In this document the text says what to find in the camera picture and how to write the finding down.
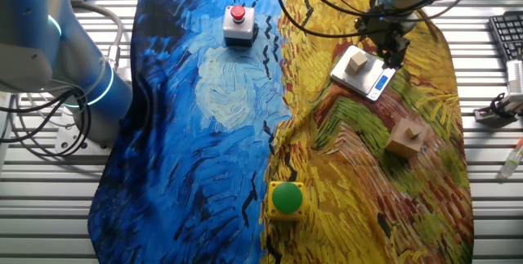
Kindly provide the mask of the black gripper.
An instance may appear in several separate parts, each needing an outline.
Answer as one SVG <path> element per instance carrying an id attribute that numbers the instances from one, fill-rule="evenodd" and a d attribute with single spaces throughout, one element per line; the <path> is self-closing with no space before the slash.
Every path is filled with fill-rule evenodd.
<path id="1" fill-rule="evenodd" d="M 403 67 L 409 40 L 405 38 L 408 31 L 402 23 L 366 14 L 355 21 L 355 27 L 361 40 L 369 38 L 381 50 L 386 66 Z"/>

